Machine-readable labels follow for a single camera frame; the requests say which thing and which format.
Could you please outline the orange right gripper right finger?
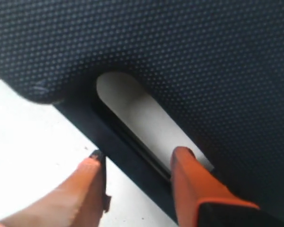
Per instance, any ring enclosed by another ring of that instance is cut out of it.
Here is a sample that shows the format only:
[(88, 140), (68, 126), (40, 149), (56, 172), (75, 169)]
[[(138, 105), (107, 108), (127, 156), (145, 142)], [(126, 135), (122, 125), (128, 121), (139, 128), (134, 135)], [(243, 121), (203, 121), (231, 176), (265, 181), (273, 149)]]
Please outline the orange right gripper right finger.
[(187, 147), (174, 149), (170, 167), (177, 221), (181, 227), (197, 227), (201, 206), (206, 204), (259, 210), (258, 205), (232, 194)]

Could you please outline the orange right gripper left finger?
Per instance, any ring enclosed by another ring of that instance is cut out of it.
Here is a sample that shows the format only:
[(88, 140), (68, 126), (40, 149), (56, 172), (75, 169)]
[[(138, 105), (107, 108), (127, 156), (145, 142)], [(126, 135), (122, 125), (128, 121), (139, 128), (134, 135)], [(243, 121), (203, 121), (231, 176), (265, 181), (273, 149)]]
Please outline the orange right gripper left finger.
[(95, 150), (47, 195), (1, 219), (0, 227), (97, 227), (110, 209), (106, 175), (106, 156)]

